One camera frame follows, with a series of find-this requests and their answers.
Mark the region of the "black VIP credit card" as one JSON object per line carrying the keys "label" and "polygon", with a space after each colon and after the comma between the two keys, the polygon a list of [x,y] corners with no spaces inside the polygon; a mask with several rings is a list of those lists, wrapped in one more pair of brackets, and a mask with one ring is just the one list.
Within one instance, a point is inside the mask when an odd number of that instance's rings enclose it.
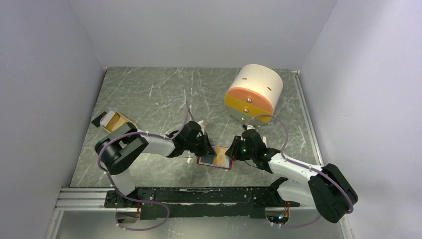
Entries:
{"label": "black VIP credit card", "polygon": [[213,165],[214,158],[215,158],[215,156],[213,156],[213,155],[207,155],[207,156],[199,157],[198,158],[198,164]]}

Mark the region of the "gold VIP credit card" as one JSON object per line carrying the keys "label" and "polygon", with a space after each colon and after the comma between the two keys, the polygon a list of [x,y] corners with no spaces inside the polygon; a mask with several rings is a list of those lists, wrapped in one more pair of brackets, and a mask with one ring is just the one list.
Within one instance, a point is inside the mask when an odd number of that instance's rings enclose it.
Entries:
{"label": "gold VIP credit card", "polygon": [[225,155],[227,148],[217,146],[215,147],[217,155],[214,158],[213,166],[220,168],[229,168],[230,167],[230,158]]}

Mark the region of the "red leather card holder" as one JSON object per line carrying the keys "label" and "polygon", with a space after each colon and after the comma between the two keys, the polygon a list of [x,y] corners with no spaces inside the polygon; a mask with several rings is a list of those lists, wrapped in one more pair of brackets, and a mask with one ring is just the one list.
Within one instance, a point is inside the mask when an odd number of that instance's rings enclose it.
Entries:
{"label": "red leather card holder", "polygon": [[213,146],[213,149],[216,152],[216,156],[207,155],[207,156],[198,157],[197,164],[225,169],[225,170],[231,170],[232,164],[235,160],[231,159],[229,156],[225,154],[228,148],[221,147],[221,146]]}

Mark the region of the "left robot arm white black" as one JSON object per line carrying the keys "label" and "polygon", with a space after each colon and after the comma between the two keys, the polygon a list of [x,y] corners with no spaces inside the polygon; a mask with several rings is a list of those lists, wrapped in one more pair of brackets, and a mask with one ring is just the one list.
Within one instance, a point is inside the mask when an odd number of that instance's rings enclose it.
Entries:
{"label": "left robot arm white black", "polygon": [[94,149],[98,166],[115,188],[118,203],[125,207],[147,203],[139,196],[129,170],[140,154],[174,158],[188,151],[197,157],[216,156],[207,133],[192,120],[167,135],[148,133],[127,122],[98,141]]}

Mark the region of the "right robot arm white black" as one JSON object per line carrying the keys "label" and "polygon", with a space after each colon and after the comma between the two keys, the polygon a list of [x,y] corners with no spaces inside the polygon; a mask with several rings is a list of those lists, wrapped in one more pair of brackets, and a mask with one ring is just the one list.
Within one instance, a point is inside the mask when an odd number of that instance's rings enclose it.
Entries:
{"label": "right robot arm white black", "polygon": [[358,195],[339,168],[334,164],[318,166],[286,156],[282,151],[267,147],[255,129],[235,136],[226,156],[237,161],[251,160],[258,169],[282,177],[281,183],[269,192],[274,206],[295,202],[318,211],[322,218],[337,223],[353,212]]}

